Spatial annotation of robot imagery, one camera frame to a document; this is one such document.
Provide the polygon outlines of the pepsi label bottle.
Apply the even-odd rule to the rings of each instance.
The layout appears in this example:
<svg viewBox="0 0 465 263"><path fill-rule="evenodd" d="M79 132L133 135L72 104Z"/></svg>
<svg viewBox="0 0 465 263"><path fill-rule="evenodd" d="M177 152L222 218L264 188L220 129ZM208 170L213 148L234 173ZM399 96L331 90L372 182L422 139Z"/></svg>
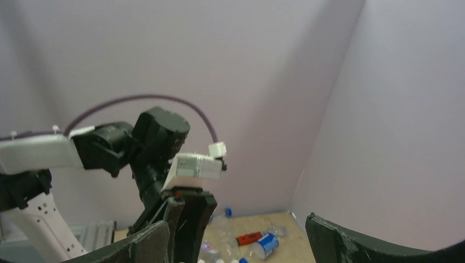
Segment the pepsi label bottle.
<svg viewBox="0 0 465 263"><path fill-rule="evenodd" d="M229 227L229 219L233 213L231 208L225 207L221 210L216 210L210 217L208 224L213 227Z"/></svg>

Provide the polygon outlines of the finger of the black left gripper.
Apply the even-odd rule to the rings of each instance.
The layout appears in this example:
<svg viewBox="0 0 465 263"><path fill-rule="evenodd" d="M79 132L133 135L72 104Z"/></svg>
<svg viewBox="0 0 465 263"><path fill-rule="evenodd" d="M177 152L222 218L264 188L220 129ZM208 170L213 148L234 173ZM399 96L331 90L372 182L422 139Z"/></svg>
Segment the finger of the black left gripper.
<svg viewBox="0 0 465 263"><path fill-rule="evenodd" d="M184 207L174 235L174 262L197 262L217 201L213 194L200 188L179 188L175 196L184 202Z"/></svg>
<svg viewBox="0 0 465 263"><path fill-rule="evenodd" d="M137 219L136 223L128 228L127 237L142 230L145 231L158 222L165 223L169 232L162 236L167 238L166 252L164 253L162 262L175 262L175 237L184 207L184 200L181 197L173 196L166 197L158 203L150 204Z"/></svg>

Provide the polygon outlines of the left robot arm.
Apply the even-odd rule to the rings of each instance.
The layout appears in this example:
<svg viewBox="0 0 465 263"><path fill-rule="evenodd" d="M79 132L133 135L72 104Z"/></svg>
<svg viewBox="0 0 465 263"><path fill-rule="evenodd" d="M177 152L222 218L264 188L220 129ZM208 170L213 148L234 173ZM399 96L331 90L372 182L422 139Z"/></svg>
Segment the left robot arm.
<svg viewBox="0 0 465 263"><path fill-rule="evenodd" d="M180 151L190 131L182 116L151 108L135 125L113 122L1 139L1 213L26 235L45 262L196 262L217 206L202 186L226 170L226 146L212 133L209 153ZM88 251L58 211L53 168L130 167L144 211L127 237Z"/></svg>

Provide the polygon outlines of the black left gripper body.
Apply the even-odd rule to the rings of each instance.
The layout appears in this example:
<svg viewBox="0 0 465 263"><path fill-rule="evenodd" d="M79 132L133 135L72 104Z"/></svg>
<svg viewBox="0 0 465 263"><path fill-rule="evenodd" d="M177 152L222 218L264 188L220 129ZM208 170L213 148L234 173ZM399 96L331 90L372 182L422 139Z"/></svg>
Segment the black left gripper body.
<svg viewBox="0 0 465 263"><path fill-rule="evenodd" d="M168 208L167 199L172 193L163 190L167 170L141 170L139 172L139 196L144 205L140 216L141 225L151 225L163 219Z"/></svg>

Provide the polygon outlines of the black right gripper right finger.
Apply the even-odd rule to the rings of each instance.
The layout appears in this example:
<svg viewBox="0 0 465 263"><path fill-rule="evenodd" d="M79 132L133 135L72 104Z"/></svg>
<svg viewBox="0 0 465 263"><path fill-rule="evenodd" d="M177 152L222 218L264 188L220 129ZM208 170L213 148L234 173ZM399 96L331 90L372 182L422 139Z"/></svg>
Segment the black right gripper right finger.
<svg viewBox="0 0 465 263"><path fill-rule="evenodd" d="M316 262L464 262L464 241L436 251L383 241L337 225L315 213L305 230Z"/></svg>

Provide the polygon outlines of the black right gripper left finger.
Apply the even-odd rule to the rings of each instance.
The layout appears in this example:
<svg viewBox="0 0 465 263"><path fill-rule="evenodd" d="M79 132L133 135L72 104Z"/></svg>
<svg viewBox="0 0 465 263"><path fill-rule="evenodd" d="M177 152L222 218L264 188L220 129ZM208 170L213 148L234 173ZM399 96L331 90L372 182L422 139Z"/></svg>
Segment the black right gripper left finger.
<svg viewBox="0 0 465 263"><path fill-rule="evenodd" d="M168 224L165 221L158 221L125 239L70 259L68 262L164 262L169 235Z"/></svg>

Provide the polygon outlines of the small clear white-cap bottle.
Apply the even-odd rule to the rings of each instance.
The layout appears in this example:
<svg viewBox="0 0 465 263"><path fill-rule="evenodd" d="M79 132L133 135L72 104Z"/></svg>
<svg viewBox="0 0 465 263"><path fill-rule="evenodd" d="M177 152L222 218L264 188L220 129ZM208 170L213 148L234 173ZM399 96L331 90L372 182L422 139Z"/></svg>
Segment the small clear white-cap bottle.
<svg viewBox="0 0 465 263"><path fill-rule="evenodd" d="M219 251L207 241L203 241L199 250L198 262L224 262Z"/></svg>

